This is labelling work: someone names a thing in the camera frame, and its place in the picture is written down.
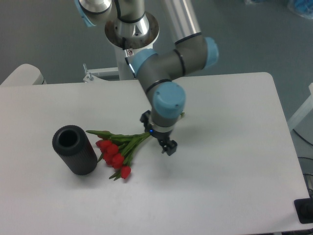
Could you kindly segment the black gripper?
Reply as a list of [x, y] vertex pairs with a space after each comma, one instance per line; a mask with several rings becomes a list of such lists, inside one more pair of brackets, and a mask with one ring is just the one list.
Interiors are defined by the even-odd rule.
[[158, 140], [159, 145], [162, 147], [162, 154], [167, 153], [168, 156], [171, 156], [176, 152], [177, 142], [170, 140], [170, 134], [172, 131], [168, 132], [158, 132], [152, 129], [151, 136]]

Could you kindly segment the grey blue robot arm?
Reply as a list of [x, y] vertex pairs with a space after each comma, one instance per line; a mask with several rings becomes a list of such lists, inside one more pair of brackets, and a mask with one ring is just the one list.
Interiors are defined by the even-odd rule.
[[163, 0], [161, 6], [171, 27], [175, 48], [163, 55], [153, 50], [159, 25], [145, 10], [142, 0], [77, 0], [84, 23], [105, 24], [105, 34], [116, 48], [120, 79], [137, 79], [151, 109], [140, 120], [156, 138], [163, 152], [173, 154], [177, 143], [170, 139], [186, 100], [175, 80], [215, 64], [219, 50], [212, 38], [201, 33], [189, 0]]

